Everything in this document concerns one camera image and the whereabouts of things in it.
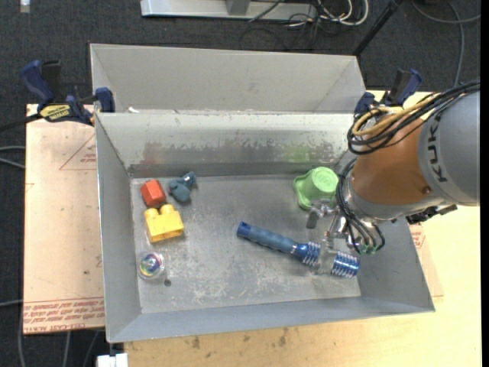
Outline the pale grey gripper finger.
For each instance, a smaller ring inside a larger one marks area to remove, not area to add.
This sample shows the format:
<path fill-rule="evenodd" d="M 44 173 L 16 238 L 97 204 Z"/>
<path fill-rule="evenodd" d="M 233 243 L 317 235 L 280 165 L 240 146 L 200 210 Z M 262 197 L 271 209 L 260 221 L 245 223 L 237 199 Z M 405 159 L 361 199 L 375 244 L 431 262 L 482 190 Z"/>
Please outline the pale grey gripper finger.
<path fill-rule="evenodd" d="M 328 214 L 328 206 L 325 204 L 319 206 L 312 206 L 307 216 L 306 228 L 314 229 L 317 226 L 318 221 Z"/>
<path fill-rule="evenodd" d="M 327 252 L 335 251 L 335 240 L 343 237 L 344 218 L 334 218 L 324 233 L 322 247 Z"/>

